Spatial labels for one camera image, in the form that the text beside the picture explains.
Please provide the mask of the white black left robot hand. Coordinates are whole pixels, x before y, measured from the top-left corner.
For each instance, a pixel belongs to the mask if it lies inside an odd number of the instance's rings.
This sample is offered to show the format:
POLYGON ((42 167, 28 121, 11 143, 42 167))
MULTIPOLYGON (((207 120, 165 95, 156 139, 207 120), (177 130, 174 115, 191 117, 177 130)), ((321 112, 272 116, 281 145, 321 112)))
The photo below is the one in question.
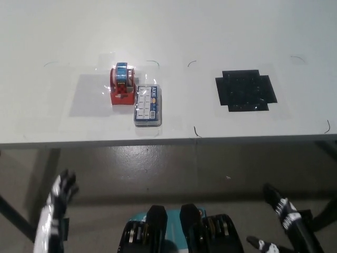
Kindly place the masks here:
POLYGON ((65 215, 78 190, 74 172, 65 169, 56 177, 41 209, 33 252, 64 252, 68 233, 65 215))

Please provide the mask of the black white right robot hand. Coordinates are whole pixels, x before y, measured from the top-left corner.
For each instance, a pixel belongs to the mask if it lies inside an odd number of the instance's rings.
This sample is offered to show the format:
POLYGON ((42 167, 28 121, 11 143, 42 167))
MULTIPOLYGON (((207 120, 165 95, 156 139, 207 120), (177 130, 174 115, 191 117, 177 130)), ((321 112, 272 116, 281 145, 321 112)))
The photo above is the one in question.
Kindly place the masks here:
POLYGON ((288 249, 272 242, 248 236, 246 241, 259 252, 323 252, 314 233, 308 228, 300 212, 292 202, 278 189, 266 183, 263 186, 264 200, 276 213, 281 227, 287 235, 293 249, 288 249))

